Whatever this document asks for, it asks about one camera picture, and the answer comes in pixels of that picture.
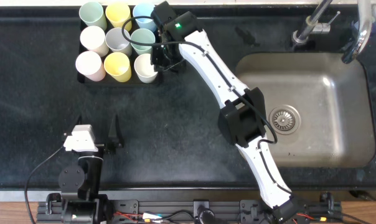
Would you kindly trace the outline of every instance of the black countertop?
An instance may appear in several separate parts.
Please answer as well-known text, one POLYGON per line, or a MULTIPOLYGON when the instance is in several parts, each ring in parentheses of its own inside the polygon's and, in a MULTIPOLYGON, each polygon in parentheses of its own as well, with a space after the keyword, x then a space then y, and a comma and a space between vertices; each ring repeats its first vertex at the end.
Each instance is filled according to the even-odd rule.
MULTIPOLYGON (((314 6, 197 7, 209 39, 234 71, 245 55, 292 52, 290 35, 314 6)), ((178 8, 178 12, 187 9, 178 8)), ((342 52, 355 6, 334 6, 321 21, 342 11, 328 35, 315 35, 301 52, 342 52)), ((0 189, 21 189, 28 173, 62 144, 76 116, 98 138, 120 118, 125 147, 105 156, 103 190, 140 187, 256 189, 238 150, 217 127, 218 104, 190 66, 165 73, 156 88, 88 88, 77 82, 80 20, 77 8, 0 9, 0 189)), ((367 71, 376 129, 376 33, 359 61, 367 71)), ((77 156, 61 152, 31 180, 32 188, 57 189, 58 174, 77 156)), ((375 189, 376 155, 360 168, 288 168, 292 189, 375 189)))

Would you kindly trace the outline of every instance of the chrome faucet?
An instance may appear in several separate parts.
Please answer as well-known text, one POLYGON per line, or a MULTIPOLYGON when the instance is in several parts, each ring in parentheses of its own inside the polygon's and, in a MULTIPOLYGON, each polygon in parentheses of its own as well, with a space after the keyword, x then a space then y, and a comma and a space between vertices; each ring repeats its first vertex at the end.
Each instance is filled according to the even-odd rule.
MULTIPOLYGON (((327 24, 319 24, 318 19, 331 4, 332 0, 322 0, 311 16, 306 18, 302 28, 292 33, 292 41, 295 44, 305 44, 310 34, 327 34, 331 29, 331 22, 340 14, 337 12, 336 16, 327 24)), ((359 13, 359 32, 357 40, 349 47, 342 56, 344 63, 350 63, 366 46, 369 39, 370 31, 372 29, 372 10, 370 0, 357 0, 359 13)))

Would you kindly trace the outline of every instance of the sink basin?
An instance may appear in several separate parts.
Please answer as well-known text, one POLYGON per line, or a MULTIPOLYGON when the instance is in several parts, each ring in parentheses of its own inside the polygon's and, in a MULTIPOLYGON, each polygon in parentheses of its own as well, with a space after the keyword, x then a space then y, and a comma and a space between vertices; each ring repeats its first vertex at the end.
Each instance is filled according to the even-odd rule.
POLYGON ((341 54, 252 54, 236 75, 264 94, 278 134, 278 166, 360 167, 376 153, 367 81, 358 61, 341 54))

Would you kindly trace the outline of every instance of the sink drain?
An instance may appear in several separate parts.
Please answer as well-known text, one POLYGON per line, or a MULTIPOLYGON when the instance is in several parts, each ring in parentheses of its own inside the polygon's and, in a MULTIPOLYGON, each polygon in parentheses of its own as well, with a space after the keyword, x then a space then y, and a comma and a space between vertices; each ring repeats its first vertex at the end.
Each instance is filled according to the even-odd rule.
POLYGON ((276 132, 291 134, 300 125, 300 115, 292 106, 282 105, 271 111, 270 121, 276 132))

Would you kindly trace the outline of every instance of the cup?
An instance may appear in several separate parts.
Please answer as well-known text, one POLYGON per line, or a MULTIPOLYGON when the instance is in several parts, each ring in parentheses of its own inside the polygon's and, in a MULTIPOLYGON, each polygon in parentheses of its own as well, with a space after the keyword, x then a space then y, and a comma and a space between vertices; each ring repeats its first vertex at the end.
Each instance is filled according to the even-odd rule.
POLYGON ((153 82, 157 75, 157 72, 154 71, 154 65, 151 65, 151 54, 138 56, 134 62, 134 70, 143 83, 153 82))
POLYGON ((130 61, 121 52, 109 54, 103 62, 106 72, 118 82, 127 82, 131 78, 130 61))
MULTIPOLYGON (((125 35, 127 38, 130 39, 130 34, 127 30, 125 30, 125 35)), ((106 34, 105 41, 107 46, 113 51, 113 52, 121 52, 127 55, 128 57, 131 56, 131 53, 133 52, 133 48, 131 47, 131 43, 128 42, 121 33, 121 28, 113 28, 112 30, 109 30, 106 34)))
MULTIPOLYGON (((141 3, 134 7, 133 9, 133 16, 151 16, 153 8, 155 7, 154 4, 151 3, 141 3)), ((142 29, 149 29, 152 32, 155 32, 157 29, 154 21, 152 19, 136 19, 136 22, 139 28, 142 29)))
POLYGON ((78 11, 78 15, 87 26, 98 26, 106 30, 105 14, 100 3, 88 2, 82 5, 78 11))
POLYGON ((86 27, 80 34, 80 42, 87 50, 94 51, 101 57, 109 52, 105 43, 105 33, 100 27, 86 27))
MULTIPOLYGON (((137 29, 131 34, 131 40, 144 43, 144 44, 153 44, 155 43, 155 35, 149 29, 137 29)), ((150 54, 150 46, 142 46, 137 44, 131 44, 137 54, 150 54)))
MULTIPOLYGON (((114 2, 110 4, 106 7, 105 14, 113 27, 122 27, 125 21, 131 18, 130 8, 123 2, 114 2)), ((131 21, 126 24, 125 29, 130 31, 131 21)))
POLYGON ((76 58, 75 66, 78 72, 94 82, 103 80, 106 74, 101 57, 92 51, 81 53, 76 58))

